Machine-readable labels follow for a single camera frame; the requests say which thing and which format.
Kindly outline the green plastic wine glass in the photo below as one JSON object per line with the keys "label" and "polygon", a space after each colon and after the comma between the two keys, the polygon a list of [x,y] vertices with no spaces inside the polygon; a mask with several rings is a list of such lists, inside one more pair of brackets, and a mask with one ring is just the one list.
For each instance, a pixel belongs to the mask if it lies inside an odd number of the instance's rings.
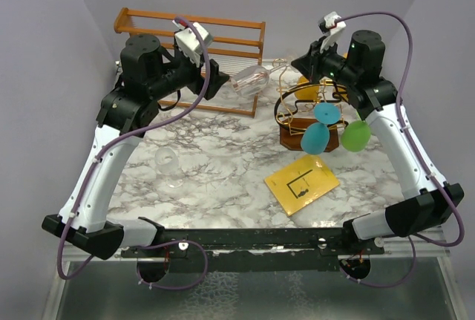
{"label": "green plastic wine glass", "polygon": [[350,152],[363,151],[370,141],[372,132],[359,112],[354,112],[352,117],[344,118],[344,130],[341,132],[340,144]]}

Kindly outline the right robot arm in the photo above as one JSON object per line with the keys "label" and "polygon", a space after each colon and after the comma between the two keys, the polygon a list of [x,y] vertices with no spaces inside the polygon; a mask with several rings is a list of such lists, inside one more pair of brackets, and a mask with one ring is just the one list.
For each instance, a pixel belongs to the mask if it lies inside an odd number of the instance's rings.
{"label": "right robot arm", "polygon": [[346,88],[348,103],[377,136],[404,196],[384,210],[346,221],[342,248],[357,254],[372,238],[418,236],[450,216],[459,221],[456,208],[463,189],[447,182],[433,165],[410,126],[396,87],[381,77],[385,52],[381,36],[371,30],[356,31],[346,56],[338,54],[336,45],[325,48],[325,41],[313,42],[305,55],[292,61],[292,67],[311,83],[327,77]]}

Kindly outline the clear wine glass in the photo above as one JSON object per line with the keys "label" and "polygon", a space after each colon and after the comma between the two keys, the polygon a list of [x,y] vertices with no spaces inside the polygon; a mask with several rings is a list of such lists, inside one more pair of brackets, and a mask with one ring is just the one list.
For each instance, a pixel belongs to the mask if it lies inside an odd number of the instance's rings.
{"label": "clear wine glass", "polygon": [[275,59],[263,65],[251,65],[230,76],[226,83],[239,97],[253,97],[263,91],[276,73],[297,73],[287,59]]}
{"label": "clear wine glass", "polygon": [[156,150],[154,155],[156,170],[165,184],[176,189],[183,184],[183,171],[179,159],[173,149],[164,147]]}

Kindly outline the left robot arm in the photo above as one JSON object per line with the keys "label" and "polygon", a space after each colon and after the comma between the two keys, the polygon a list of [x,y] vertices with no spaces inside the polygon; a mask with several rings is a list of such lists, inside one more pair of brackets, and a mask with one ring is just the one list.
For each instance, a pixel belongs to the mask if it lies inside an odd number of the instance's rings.
{"label": "left robot arm", "polygon": [[101,101],[82,173],[61,210],[45,216],[44,231],[102,260],[124,246],[138,246],[150,257],[162,252],[157,225],[144,219],[131,225],[109,221],[108,206],[125,164],[161,110],[159,101],[182,88],[211,99],[228,80],[216,61],[203,55],[212,41],[208,33],[198,39],[186,29],[175,33],[169,53],[151,34],[127,39],[120,53],[122,72]]}

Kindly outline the blue plastic wine glass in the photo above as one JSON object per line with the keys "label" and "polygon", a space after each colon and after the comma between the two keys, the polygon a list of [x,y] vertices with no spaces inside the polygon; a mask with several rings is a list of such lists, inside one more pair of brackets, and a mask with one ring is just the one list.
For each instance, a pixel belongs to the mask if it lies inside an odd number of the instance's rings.
{"label": "blue plastic wine glass", "polygon": [[310,125],[301,138],[301,148],[307,154],[318,155],[324,152],[330,141],[329,125],[337,123],[341,112],[336,105],[328,102],[318,103],[313,109],[316,123]]}

